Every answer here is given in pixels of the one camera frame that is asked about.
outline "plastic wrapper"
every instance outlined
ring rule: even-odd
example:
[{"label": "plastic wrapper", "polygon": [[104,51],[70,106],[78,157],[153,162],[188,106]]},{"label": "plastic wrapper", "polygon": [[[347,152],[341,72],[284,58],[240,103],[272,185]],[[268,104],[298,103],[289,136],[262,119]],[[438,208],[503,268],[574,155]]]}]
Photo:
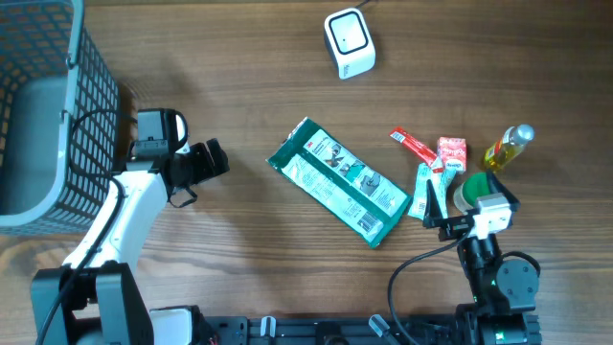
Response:
[{"label": "plastic wrapper", "polygon": [[289,134],[268,163],[377,247],[411,197],[369,168],[309,118]]}]

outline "wire mesh basket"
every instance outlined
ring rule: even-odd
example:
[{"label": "wire mesh basket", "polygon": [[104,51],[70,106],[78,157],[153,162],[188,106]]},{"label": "wire mesh basket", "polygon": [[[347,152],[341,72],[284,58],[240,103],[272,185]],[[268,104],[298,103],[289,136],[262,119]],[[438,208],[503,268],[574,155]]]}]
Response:
[{"label": "wire mesh basket", "polygon": [[69,143],[71,124],[118,109],[119,90],[83,26],[82,0],[0,3],[0,235],[82,232],[108,182],[118,119],[96,114]]}]

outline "cable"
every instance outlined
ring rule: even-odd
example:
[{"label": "cable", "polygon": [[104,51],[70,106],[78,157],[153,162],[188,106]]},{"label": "cable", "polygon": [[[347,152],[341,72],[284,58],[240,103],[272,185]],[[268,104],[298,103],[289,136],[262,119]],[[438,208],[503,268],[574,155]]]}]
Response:
[{"label": "cable", "polygon": [[404,327],[402,327],[402,324],[400,323],[400,320],[398,319],[398,316],[396,314],[396,309],[394,308],[394,280],[396,279],[396,277],[398,276],[398,274],[400,274],[400,272],[406,268],[408,265],[416,263],[418,261],[421,261],[423,259],[429,258],[431,256],[443,253],[444,251],[447,251],[451,248],[456,247],[458,244],[460,244],[462,241],[464,241],[465,239],[468,238],[468,234],[469,232],[466,232],[462,237],[460,237],[459,239],[455,240],[453,243],[450,243],[446,246],[443,246],[441,248],[429,251],[427,253],[418,255],[416,257],[414,257],[413,259],[404,262],[404,264],[401,264],[398,268],[396,268],[396,270],[394,271],[394,273],[392,273],[392,277],[390,277],[390,283],[387,286],[387,302],[390,305],[390,313],[392,314],[392,317],[394,318],[394,322],[396,322],[396,324],[398,325],[398,328],[400,329],[400,332],[402,333],[402,335],[404,335],[407,339],[409,339],[409,342],[411,342],[411,344],[413,345],[420,345],[411,335],[409,335],[409,333],[404,329]]},{"label": "cable", "polygon": [[105,178],[105,179],[108,179],[109,182],[114,183],[115,186],[117,187],[117,202],[115,203],[115,206],[113,207],[113,211],[111,212],[111,215],[108,218],[108,221],[106,222],[106,224],[102,228],[102,231],[96,237],[96,239],[94,240],[92,245],[89,247],[89,249],[87,250],[87,253],[85,253],[85,257],[83,258],[83,260],[81,260],[81,262],[79,263],[77,268],[75,268],[73,270],[73,272],[71,273],[71,275],[68,278],[68,280],[64,283],[64,285],[62,286],[61,290],[57,294],[56,299],[54,299],[54,302],[52,303],[51,307],[49,308],[49,312],[47,312],[47,316],[45,316],[45,320],[43,321],[43,324],[42,324],[42,327],[40,329],[40,332],[38,333],[38,338],[36,339],[36,345],[42,345],[43,342],[45,341],[45,336],[47,335],[47,331],[49,331],[49,327],[51,326],[51,321],[53,320],[54,316],[56,315],[57,308],[59,308],[59,305],[64,302],[64,299],[68,295],[68,292],[72,289],[73,284],[75,283],[75,281],[79,277],[80,273],[83,271],[85,266],[92,260],[94,255],[97,253],[98,246],[100,245],[102,240],[106,237],[106,233],[108,233],[108,230],[110,229],[111,225],[113,224],[113,221],[115,220],[115,217],[119,214],[119,210],[121,209],[121,206],[122,206],[122,204],[124,202],[124,198],[125,198],[124,187],[122,186],[122,184],[115,177],[113,177],[110,174],[105,174],[105,173],[89,173],[89,172],[84,171],[80,167],[77,167],[75,165],[75,162],[73,161],[72,151],[70,150],[70,148],[72,146],[72,143],[73,143],[73,138],[75,136],[75,132],[77,131],[77,128],[80,126],[80,124],[85,119],[93,116],[94,114],[99,114],[99,113],[104,113],[104,112],[113,113],[113,114],[115,114],[115,116],[117,116],[119,118],[127,118],[130,122],[132,122],[134,124],[137,123],[136,119],[132,118],[131,116],[126,116],[126,115],[120,113],[119,111],[117,111],[115,109],[92,110],[92,111],[89,111],[89,112],[83,114],[83,116],[78,118],[73,123],[72,129],[70,131],[70,137],[68,138],[68,162],[69,162],[70,169],[75,174],[78,174],[78,175],[81,175],[81,176],[87,177],[87,178],[92,178],[92,179],[93,178]]}]

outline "wood grain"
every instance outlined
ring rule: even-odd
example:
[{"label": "wood grain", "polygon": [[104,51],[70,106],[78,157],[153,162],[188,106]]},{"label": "wood grain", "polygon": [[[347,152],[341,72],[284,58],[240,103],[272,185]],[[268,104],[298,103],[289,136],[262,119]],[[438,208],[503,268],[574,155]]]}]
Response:
[{"label": "wood grain", "polygon": [[[180,109],[192,141],[216,137],[231,171],[156,221],[136,272],[149,308],[208,315],[387,313],[402,261],[440,244],[404,218],[376,250],[264,161],[305,116],[409,193],[418,159],[387,137],[403,126],[435,147],[466,138],[470,173],[508,126],[536,139],[500,175],[521,199],[503,250],[543,265],[547,344],[613,335],[613,5],[406,1],[364,9],[375,69],[335,77],[324,18],[347,3],[92,7],[86,26],[136,106]],[[458,185],[469,173],[457,178]],[[0,343],[34,340],[30,282],[80,235],[0,238]],[[401,275],[401,312],[471,301],[454,253]]]}]

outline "yellow bottle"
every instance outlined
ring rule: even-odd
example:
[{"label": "yellow bottle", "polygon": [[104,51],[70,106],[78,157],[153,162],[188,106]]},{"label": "yellow bottle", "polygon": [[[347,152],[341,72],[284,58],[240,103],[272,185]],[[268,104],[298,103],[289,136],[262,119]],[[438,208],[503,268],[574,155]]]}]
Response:
[{"label": "yellow bottle", "polygon": [[521,153],[534,139],[534,129],[530,125],[512,126],[505,135],[486,151],[483,164],[493,172],[501,170]]}]

